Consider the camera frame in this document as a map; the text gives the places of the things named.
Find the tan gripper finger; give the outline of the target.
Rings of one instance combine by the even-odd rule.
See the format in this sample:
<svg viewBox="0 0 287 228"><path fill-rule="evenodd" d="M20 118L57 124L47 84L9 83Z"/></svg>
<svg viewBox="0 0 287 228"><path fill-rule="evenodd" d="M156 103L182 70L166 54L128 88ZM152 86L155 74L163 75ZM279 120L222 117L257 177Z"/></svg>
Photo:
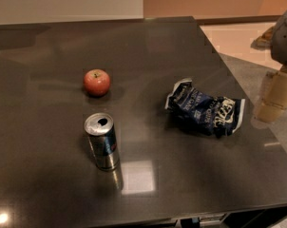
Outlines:
<svg viewBox="0 0 287 228"><path fill-rule="evenodd" d="M276 72L268 71L262 81L255 103L254 116L265 123L272 123L287 109L287 66Z"/></svg>

